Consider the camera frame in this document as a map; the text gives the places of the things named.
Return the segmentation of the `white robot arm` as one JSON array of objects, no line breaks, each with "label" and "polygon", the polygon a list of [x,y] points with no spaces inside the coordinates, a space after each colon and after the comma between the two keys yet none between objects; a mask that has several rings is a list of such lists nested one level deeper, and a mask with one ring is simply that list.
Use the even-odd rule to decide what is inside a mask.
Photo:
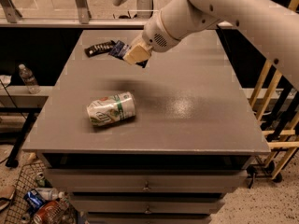
[{"label": "white robot arm", "polygon": [[144,25],[124,53],[129,64],[166,52],[186,36],[231,23],[299,90],[299,14],[271,0],[172,0]]}]

